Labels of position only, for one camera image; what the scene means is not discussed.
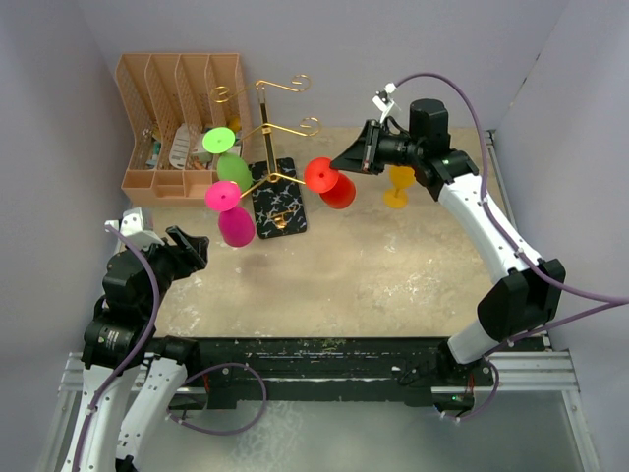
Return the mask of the red plastic wine glass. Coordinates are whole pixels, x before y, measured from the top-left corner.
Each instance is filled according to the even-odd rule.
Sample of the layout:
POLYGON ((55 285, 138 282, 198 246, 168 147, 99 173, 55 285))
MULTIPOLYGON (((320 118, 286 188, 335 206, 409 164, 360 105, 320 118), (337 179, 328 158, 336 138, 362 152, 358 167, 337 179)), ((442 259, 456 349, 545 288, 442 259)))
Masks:
POLYGON ((306 166, 306 186, 331 208, 348 207, 356 197, 354 183, 340 171, 331 167, 328 157, 317 157, 306 166))

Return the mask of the yellow plastic wine glass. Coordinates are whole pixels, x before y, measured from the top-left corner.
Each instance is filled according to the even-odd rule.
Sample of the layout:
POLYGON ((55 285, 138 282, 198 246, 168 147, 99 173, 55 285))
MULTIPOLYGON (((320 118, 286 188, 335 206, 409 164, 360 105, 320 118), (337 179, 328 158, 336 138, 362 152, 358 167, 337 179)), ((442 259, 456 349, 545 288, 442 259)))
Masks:
POLYGON ((405 207, 408 203, 407 189, 416 182, 414 170, 407 166, 391 166, 389 180, 392 188, 384 192, 384 203, 391 208, 405 207))

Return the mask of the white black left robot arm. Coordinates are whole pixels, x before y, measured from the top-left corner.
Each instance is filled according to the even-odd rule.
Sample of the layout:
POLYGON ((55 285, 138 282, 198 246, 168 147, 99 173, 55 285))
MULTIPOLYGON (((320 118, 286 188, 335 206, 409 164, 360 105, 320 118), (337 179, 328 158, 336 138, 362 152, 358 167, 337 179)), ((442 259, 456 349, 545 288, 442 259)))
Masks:
POLYGON ((208 238, 177 226, 168 227, 164 238, 106 228, 123 248, 108 261, 103 294, 84 334, 81 410, 65 471, 140 470, 148 441, 177 388, 194 384, 202 372, 198 344, 167 336, 148 362, 140 392, 131 395, 161 302, 173 282, 205 269, 208 238))

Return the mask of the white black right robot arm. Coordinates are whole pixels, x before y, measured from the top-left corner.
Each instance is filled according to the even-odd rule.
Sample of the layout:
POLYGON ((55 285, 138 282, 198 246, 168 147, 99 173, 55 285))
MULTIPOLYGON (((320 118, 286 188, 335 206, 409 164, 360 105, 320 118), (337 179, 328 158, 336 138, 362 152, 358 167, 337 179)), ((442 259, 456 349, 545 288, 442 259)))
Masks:
POLYGON ((418 99, 410 105, 410 128, 394 134, 385 124, 366 122, 361 134, 331 166, 377 175, 386 166, 409 167, 415 180, 462 225, 486 264, 492 288, 477 318, 446 343, 437 360, 438 376, 460 384, 472 363, 513 335, 552 321, 565 279, 559 260, 545 260, 516 231, 489 194, 470 156, 450 144, 448 112, 442 101, 418 99))

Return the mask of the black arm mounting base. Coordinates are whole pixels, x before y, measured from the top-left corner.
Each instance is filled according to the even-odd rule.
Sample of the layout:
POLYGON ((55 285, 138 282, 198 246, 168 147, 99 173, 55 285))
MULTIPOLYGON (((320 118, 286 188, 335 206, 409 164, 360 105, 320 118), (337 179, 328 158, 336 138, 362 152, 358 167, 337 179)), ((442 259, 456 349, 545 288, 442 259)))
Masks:
POLYGON ((442 337, 204 337, 200 378, 180 387, 210 409, 240 401, 396 402, 466 409, 491 387, 486 361, 457 367, 442 337))

